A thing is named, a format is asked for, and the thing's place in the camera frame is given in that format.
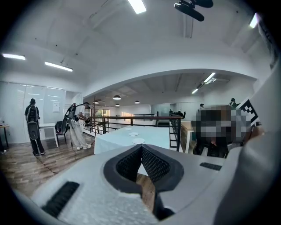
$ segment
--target black chair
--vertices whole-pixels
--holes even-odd
[[[64,137],[65,137],[65,134],[63,134],[63,133],[61,132],[61,125],[62,125],[62,121],[58,121],[58,122],[56,123],[56,125],[54,126],[54,128],[56,129],[57,141],[58,141],[58,136],[59,136],[59,135],[64,135]]]

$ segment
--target black metal railing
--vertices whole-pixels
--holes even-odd
[[[143,127],[172,127],[173,132],[169,131],[170,135],[170,147],[176,148],[177,151],[180,150],[180,129],[181,129],[181,117],[178,115],[174,116],[140,116],[137,120],[149,120],[149,121],[155,121],[155,125],[146,125],[146,124],[134,124],[134,121],[136,120],[135,116],[123,116],[122,119],[129,120],[130,124],[127,123],[114,123],[110,122],[110,119],[117,120],[119,119],[118,116],[97,116],[95,118],[91,118],[90,122],[88,124],[85,124],[84,129],[90,131],[90,133],[95,133],[95,136],[97,134],[106,134],[111,132],[113,129],[118,130],[119,128],[112,127],[111,124],[118,124],[118,125],[131,125],[131,126],[143,126]],[[161,126],[158,125],[159,120],[167,120],[169,122],[169,125]],[[177,146],[172,146],[172,142],[177,142]]]
[[[134,117],[146,117],[146,116],[154,116],[154,114],[133,114],[132,116],[134,116]],[[122,116],[122,115],[120,115],[120,114],[116,114],[116,117],[119,117],[118,119],[116,119],[116,120],[125,120],[123,117],[125,117],[125,116]]]

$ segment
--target wooden floor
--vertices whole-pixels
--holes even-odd
[[[59,173],[73,165],[76,160],[94,154],[94,146],[90,149],[74,151],[71,148],[69,133],[66,134],[67,145],[63,135],[59,136],[60,147],[56,147],[54,139],[42,141],[46,151],[44,156],[39,156],[42,161],[53,172]],[[94,138],[83,134],[87,143],[92,143]],[[0,169],[5,174],[12,188],[19,190],[27,196],[31,196],[33,191],[48,179],[55,176],[53,172],[46,168],[32,153],[30,143],[10,144],[10,148],[3,155],[0,155]],[[143,202],[152,210],[154,202],[155,188],[149,177],[138,174],[137,184],[143,187]]]

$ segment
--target white protective suit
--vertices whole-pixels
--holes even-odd
[[[79,118],[79,112],[85,115],[85,106],[84,105],[79,105],[76,107],[75,110],[75,115]],[[83,120],[78,120],[75,121],[74,119],[70,120],[70,135],[73,140],[73,143],[76,147],[83,147],[86,149],[88,147],[88,144],[84,140],[82,136],[82,129],[83,128]]]

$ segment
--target table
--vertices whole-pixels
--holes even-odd
[[[7,134],[6,134],[6,128],[9,127],[9,125],[0,125],[0,128],[4,129],[5,139],[6,139],[6,145],[7,148],[9,148],[8,140],[7,140]]]
[[[129,133],[137,132],[137,136],[129,136]],[[95,154],[111,151],[123,146],[133,145],[132,140],[135,138],[143,138],[144,144],[156,145],[165,149],[170,148],[170,137],[168,127],[143,127],[143,126],[127,126],[119,130],[106,134],[97,134],[95,140]],[[138,171],[140,174],[147,175],[143,165]]]
[[[56,140],[56,145],[58,147],[58,140],[57,140],[57,135],[56,135],[56,129],[54,128],[55,123],[40,123],[40,129],[45,129],[45,128],[53,128],[54,130],[54,138]]]
[[[181,122],[181,136],[180,143],[182,148],[185,149],[185,153],[188,153],[189,144],[190,144],[190,134],[194,132],[191,121]]]

